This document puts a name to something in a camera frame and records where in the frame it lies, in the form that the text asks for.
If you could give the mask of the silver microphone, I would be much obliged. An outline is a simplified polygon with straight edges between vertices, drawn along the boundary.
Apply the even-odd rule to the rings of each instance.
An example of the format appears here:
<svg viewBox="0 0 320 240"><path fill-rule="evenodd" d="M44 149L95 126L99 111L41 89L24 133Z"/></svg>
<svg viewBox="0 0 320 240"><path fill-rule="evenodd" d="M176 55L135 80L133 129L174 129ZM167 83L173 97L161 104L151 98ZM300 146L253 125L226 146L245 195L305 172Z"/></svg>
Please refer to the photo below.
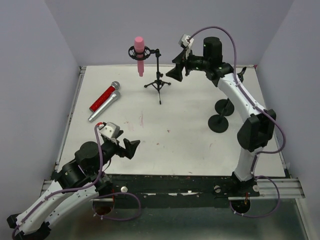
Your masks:
<svg viewBox="0 0 320 240"><path fill-rule="evenodd" d="M108 99L88 118L88 121L92 123L96 120L107 108L109 108L115 101L121 97L121 93L118 90L115 90Z"/></svg>

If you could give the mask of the black tripod shock-mount stand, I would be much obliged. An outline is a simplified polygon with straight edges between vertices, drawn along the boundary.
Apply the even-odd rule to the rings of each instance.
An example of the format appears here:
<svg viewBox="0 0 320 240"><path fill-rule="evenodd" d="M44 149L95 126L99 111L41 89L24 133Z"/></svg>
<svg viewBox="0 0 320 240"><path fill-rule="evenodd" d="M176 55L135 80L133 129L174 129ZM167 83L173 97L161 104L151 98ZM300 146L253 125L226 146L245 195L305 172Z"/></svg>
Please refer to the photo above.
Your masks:
<svg viewBox="0 0 320 240"><path fill-rule="evenodd" d="M137 62L138 58L136 57L136 52L134 49L134 46L131 46L128 49L128 55L131 59L135 60ZM164 74L160 70L160 57L162 56L160 50L158 48L152 49L149 48L148 46L144 47L144 54L143 58L140 58L139 60L147 60L151 56L155 57L155 64L152 65L145 65L144 70L147 70L147 73L150 74L151 70L154 71L154 78L153 80L149 80L150 82L145 83L143 87L145 89L149 87L153 87L158 95L158 103L162 105L162 97L161 97L161 90L163 89L164 86L171 86L172 83L168 82L166 80L163 80Z"/></svg>

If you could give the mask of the pink microphone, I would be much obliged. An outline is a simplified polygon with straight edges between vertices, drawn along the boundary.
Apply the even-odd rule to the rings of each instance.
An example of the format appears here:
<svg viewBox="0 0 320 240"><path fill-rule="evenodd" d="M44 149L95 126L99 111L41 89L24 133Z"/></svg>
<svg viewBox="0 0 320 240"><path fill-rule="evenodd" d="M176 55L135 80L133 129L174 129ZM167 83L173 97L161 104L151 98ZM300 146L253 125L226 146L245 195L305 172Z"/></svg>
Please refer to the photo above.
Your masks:
<svg viewBox="0 0 320 240"><path fill-rule="evenodd" d="M144 57L144 51L145 51L145 42L144 39L141 36L137 36L134 39L134 51L136 53L137 60L137 71L140 77L143 77L144 75L144 61L140 60L140 58Z"/></svg>

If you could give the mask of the black round-base stand front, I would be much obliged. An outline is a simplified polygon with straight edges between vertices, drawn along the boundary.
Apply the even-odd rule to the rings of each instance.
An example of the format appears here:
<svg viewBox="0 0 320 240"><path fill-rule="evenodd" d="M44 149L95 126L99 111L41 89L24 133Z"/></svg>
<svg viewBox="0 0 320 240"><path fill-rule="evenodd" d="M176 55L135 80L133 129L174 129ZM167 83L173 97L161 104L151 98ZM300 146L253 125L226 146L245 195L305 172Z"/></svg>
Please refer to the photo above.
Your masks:
<svg viewBox="0 0 320 240"><path fill-rule="evenodd" d="M208 120L208 126L215 133L225 132L229 126L225 113L212 115Z"/></svg>

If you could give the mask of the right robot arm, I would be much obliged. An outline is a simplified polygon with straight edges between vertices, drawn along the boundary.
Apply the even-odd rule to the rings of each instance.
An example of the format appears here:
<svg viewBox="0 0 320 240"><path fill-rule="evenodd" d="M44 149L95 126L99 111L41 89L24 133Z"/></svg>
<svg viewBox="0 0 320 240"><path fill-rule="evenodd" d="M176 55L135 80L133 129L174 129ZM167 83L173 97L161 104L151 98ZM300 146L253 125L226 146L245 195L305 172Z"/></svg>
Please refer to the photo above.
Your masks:
<svg viewBox="0 0 320 240"><path fill-rule="evenodd" d="M241 147L237 166L227 185L219 184L215 190L219 193L244 192L254 183L254 171L260 154L273 137L276 113L266 110L246 90L242 78L235 69L223 61L222 43L217 37L206 37L203 40L203 55L192 52L194 40L184 34L179 40L182 52L172 62L175 67L166 76L179 82L183 80L183 71L188 76L191 71L205 72L208 80L227 96L227 104L216 115L208 120L209 128L216 133L223 133L228 128L225 115L229 106L238 111L243 124L237 133Z"/></svg>

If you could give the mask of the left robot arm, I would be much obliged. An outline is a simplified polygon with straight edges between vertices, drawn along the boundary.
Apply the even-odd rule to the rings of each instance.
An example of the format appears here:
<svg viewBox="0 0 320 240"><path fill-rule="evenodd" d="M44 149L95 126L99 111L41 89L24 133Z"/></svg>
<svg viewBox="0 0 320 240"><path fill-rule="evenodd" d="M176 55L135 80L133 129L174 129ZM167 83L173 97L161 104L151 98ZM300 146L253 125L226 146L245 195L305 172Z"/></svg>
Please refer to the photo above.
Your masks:
<svg viewBox="0 0 320 240"><path fill-rule="evenodd" d="M103 166L113 156L132 159L140 140L117 138L123 133L117 126L103 133L103 127L94 128L95 141L83 143L74 159L52 175L47 190L27 210L12 214L7 223L13 229L14 240L44 240L55 223L81 204L98 198L114 198L117 192Z"/></svg>

